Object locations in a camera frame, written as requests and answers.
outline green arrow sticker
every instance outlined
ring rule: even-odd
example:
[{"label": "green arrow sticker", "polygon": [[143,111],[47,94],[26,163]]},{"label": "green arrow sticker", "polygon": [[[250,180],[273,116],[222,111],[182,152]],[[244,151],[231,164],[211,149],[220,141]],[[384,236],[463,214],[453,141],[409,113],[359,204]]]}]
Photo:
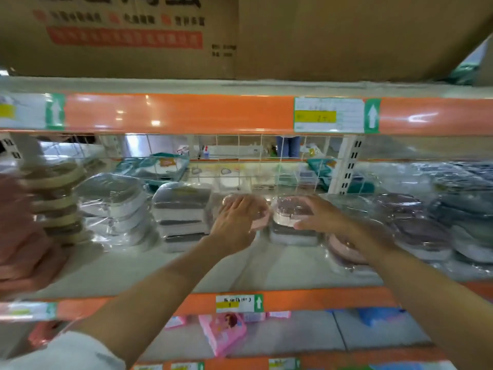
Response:
[{"label": "green arrow sticker", "polygon": [[44,121],[47,130],[65,129],[65,95],[61,93],[46,94]]},{"label": "green arrow sticker", "polygon": [[264,311],[264,295],[255,295],[255,305],[253,306],[256,313],[262,313]]},{"label": "green arrow sticker", "polygon": [[269,370],[301,370],[301,361],[296,357],[270,358]]},{"label": "green arrow sticker", "polygon": [[172,364],[171,370],[204,370],[204,362],[185,362],[180,364]]},{"label": "green arrow sticker", "polygon": [[382,99],[365,100],[365,134],[378,134],[380,124],[380,102]]}]

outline shelf surface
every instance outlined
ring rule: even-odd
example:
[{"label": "shelf surface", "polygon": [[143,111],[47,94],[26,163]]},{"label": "shelf surface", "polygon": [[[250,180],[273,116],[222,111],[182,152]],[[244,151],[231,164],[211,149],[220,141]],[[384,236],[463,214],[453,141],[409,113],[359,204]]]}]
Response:
[{"label": "shelf surface", "polygon": [[[55,282],[44,290],[16,297],[58,301],[60,319],[88,316],[108,298],[178,256],[179,253],[164,253],[160,247],[140,254],[120,254],[103,253],[99,247],[75,246]],[[320,246],[273,244],[263,234],[251,247],[213,267],[176,314],[214,313],[216,294],[232,292],[262,293],[265,311],[396,306],[391,292],[382,284],[378,277],[334,273]],[[493,298],[490,280],[466,285],[485,298]]]},{"label": "shelf surface", "polygon": [[490,87],[20,77],[0,84],[5,94],[65,94],[64,131],[73,133],[294,134],[294,97],[305,96],[382,99],[382,134],[493,135]]}]

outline jeans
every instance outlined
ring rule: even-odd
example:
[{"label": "jeans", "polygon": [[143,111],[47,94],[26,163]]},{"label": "jeans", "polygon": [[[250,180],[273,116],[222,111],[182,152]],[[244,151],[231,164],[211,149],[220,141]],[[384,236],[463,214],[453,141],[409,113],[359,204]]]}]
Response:
[{"label": "jeans", "polygon": [[300,136],[276,136],[276,139],[278,144],[278,157],[300,158]]}]

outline pink box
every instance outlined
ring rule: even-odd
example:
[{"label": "pink box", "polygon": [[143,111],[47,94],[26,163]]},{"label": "pink box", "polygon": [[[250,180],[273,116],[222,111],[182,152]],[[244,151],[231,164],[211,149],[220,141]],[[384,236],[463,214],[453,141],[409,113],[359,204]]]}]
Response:
[{"label": "pink box", "polygon": [[228,348],[247,334],[247,326],[237,313],[199,315],[199,322],[216,357],[225,355]]}]

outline yellow price sticker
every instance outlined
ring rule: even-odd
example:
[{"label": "yellow price sticker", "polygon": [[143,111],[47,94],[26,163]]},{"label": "yellow price sticker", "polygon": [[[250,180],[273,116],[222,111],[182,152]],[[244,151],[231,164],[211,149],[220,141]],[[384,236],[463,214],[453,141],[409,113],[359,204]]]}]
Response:
[{"label": "yellow price sticker", "polygon": [[0,118],[15,119],[15,106],[9,104],[0,104]]},{"label": "yellow price sticker", "polygon": [[29,309],[13,310],[10,315],[31,315],[31,311]]},{"label": "yellow price sticker", "polygon": [[294,121],[301,123],[336,123],[337,111],[295,110]]},{"label": "yellow price sticker", "polygon": [[239,301],[222,301],[216,302],[216,309],[228,309],[228,308],[239,308]]}]

